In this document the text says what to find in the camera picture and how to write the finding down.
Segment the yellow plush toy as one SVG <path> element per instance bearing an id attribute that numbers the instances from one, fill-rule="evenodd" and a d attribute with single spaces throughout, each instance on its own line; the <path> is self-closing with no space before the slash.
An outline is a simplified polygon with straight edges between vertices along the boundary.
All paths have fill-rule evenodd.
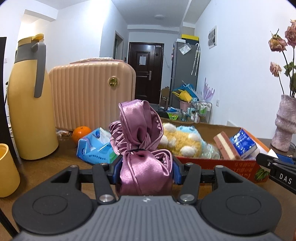
<path id="1" fill-rule="evenodd" d="M 164 134 L 158 149 L 167 149 L 175 156 L 198 158 L 202 154 L 202 144 L 199 140 L 190 138 L 189 133 L 176 130 L 172 123 L 163 123 Z"/>

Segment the pink satin pouch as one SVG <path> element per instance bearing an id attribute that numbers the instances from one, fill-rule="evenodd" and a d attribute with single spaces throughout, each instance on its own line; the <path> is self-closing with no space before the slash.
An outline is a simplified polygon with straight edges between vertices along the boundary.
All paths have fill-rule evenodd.
<path id="1" fill-rule="evenodd" d="M 146 100 L 118 105 L 120 119 L 109 125 L 110 144 L 122 155 L 120 196 L 168 195 L 173 185 L 173 155 L 158 149 L 164 129 L 157 112 Z"/>

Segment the blue handkerchief tissue packet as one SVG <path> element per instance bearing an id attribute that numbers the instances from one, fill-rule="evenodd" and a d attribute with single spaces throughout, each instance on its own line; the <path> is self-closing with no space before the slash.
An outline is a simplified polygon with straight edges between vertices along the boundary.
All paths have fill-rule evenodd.
<path id="1" fill-rule="evenodd" d="M 246 159 L 257 149 L 255 141 L 242 128 L 230 138 L 230 142 L 234 145 L 241 159 Z"/>

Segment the blue tissue pack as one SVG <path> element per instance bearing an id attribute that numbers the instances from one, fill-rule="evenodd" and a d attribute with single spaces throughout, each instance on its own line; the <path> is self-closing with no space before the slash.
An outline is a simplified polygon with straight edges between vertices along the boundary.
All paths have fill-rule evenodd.
<path id="1" fill-rule="evenodd" d="M 96 165 L 111 164 L 118 155 L 110 144 L 111 134 L 103 128 L 97 128 L 78 141 L 76 156 L 82 161 Z"/>

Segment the pink textured ceramic vase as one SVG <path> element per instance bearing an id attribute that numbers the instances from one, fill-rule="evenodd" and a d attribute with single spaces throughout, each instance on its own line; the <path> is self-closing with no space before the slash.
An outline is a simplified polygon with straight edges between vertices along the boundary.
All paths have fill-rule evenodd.
<path id="1" fill-rule="evenodd" d="M 282 95 L 275 119 L 276 130 L 271 140 L 271 145 L 282 152 L 289 150 L 292 136 L 295 134 L 295 111 L 295 98 Z"/>

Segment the red cardboard pumpkin box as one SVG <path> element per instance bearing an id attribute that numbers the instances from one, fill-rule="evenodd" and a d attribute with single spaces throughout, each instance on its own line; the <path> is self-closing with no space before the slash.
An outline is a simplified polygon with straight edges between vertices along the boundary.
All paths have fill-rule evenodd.
<path id="1" fill-rule="evenodd" d="M 267 181 L 269 172 L 256 163 L 260 152 L 268 153 L 268 148 L 258 142 L 255 150 L 246 158 L 239 156 L 230 143 L 230 138 L 242 128 L 191 123 L 162 118 L 164 136 L 160 149 L 168 149 L 181 163 L 194 163 L 203 169 L 213 169 L 217 165 L 226 166 L 253 183 Z"/>

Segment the orange fruit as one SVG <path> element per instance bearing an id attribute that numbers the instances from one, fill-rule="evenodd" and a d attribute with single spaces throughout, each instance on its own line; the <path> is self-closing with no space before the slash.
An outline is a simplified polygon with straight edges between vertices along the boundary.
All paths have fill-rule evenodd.
<path id="1" fill-rule="evenodd" d="M 91 133 L 91 128 L 87 126 L 79 126 L 73 131 L 72 140 L 75 144 L 78 144 L 79 140 L 89 133 Z"/>

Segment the black bag on floor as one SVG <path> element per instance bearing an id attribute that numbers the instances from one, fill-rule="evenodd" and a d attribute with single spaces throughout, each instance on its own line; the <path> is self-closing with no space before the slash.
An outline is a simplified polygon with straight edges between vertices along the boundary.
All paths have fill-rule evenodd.
<path id="1" fill-rule="evenodd" d="M 157 112 L 160 118 L 167 118 L 169 119 L 169 115 L 166 110 L 159 106 L 158 104 L 150 103 L 150 106 Z"/>

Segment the yellow blue bags pile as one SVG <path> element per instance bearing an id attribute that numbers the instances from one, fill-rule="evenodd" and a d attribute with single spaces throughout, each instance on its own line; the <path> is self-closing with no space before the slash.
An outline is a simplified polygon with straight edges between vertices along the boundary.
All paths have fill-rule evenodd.
<path id="1" fill-rule="evenodd" d="M 174 89 L 172 94 L 183 102 L 191 103 L 199 101 L 199 97 L 194 86 L 192 84 L 186 84 L 185 82 L 183 82 L 181 87 Z"/>

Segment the pink ribbed suitcase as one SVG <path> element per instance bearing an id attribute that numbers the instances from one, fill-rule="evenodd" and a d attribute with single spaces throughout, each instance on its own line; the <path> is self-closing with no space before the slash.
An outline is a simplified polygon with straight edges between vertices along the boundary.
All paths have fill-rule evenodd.
<path id="1" fill-rule="evenodd" d="M 107 130 L 119 120 L 118 105 L 135 97 L 136 73 L 120 60 L 56 66 L 49 78 L 57 129 L 72 131 L 87 126 Z"/>

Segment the yellow thermos jug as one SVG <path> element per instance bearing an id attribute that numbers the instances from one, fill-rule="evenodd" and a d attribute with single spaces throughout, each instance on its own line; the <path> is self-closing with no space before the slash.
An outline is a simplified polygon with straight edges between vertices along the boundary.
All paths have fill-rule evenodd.
<path id="1" fill-rule="evenodd" d="M 43 34 L 18 42 L 8 84 L 8 107 L 16 148 L 22 159 L 42 159 L 55 152 L 59 143 Z"/>

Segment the yellow ceramic mug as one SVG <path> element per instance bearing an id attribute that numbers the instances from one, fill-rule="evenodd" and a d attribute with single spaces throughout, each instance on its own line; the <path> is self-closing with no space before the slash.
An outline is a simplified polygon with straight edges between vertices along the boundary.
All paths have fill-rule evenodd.
<path id="1" fill-rule="evenodd" d="M 13 194 L 20 185 L 20 175 L 8 145 L 0 145 L 0 197 Z"/>

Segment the grey refrigerator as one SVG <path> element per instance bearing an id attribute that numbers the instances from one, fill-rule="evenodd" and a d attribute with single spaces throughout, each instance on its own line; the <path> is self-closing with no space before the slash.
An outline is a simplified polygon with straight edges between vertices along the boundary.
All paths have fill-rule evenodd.
<path id="1" fill-rule="evenodd" d="M 191 84 L 194 90 L 197 87 L 199 62 L 197 49 L 199 41 L 186 39 L 185 43 L 174 42 L 172 52 L 172 70 L 170 85 L 170 106 L 180 107 L 179 99 L 172 93 L 177 91 L 184 84 Z"/>

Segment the dried pink rose bouquet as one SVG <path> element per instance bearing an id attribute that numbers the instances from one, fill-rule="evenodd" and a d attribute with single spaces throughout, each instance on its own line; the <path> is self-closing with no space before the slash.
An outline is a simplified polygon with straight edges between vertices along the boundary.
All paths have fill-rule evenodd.
<path id="1" fill-rule="evenodd" d="M 290 20 L 290 25 L 285 31 L 284 38 L 282 38 L 278 32 L 279 30 L 277 30 L 276 33 L 271 33 L 271 38 L 268 41 L 268 45 L 271 52 L 283 54 L 285 65 L 281 67 L 278 63 L 271 62 L 269 70 L 271 75 L 279 80 L 283 95 L 285 95 L 285 91 L 281 81 L 281 73 L 283 73 L 288 78 L 290 89 L 288 96 L 295 98 L 295 20 Z M 288 61 L 285 53 L 288 47 L 292 48 L 291 61 Z"/>

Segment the dark brown entrance door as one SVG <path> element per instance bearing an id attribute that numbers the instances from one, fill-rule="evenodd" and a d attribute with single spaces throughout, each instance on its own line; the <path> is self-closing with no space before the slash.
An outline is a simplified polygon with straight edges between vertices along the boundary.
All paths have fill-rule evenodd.
<path id="1" fill-rule="evenodd" d="M 164 60 L 164 44 L 130 42 L 128 64 L 136 73 L 135 98 L 158 104 Z"/>

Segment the yellow black box on fridge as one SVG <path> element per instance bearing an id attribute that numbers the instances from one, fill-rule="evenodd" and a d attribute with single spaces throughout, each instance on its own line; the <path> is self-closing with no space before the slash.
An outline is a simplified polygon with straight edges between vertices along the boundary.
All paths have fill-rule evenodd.
<path id="1" fill-rule="evenodd" d="M 199 37 L 197 36 L 182 34 L 181 39 L 185 40 L 186 43 L 189 43 L 191 45 L 196 45 L 197 43 L 199 43 Z"/>

